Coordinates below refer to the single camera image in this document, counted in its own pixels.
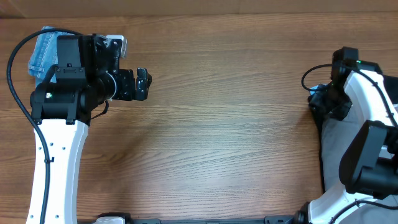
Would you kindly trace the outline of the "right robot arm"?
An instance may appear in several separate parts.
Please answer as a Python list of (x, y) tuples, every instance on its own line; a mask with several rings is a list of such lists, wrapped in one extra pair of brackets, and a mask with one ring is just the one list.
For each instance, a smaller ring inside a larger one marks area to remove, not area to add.
[(308, 89), (320, 139), (324, 193), (290, 223), (397, 221), (397, 78), (343, 47), (329, 64), (330, 83)]

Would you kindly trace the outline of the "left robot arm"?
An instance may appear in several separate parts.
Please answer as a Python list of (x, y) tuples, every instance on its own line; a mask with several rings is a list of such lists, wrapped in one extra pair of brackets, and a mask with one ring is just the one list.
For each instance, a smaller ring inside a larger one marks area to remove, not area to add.
[(92, 111), (111, 100), (144, 101), (152, 77), (119, 67), (122, 35), (60, 35), (57, 61), (30, 96), (36, 158), (28, 223), (76, 223), (80, 159)]

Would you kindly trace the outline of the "grey cotton shorts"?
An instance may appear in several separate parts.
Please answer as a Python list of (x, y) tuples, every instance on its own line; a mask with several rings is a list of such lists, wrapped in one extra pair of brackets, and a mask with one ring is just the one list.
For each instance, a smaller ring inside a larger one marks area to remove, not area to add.
[[(340, 160), (357, 135), (361, 124), (354, 108), (342, 121), (328, 119), (322, 126), (323, 183), (328, 190), (339, 181)], [(374, 205), (362, 204), (341, 221), (346, 224), (397, 224), (397, 211), (386, 210)]]

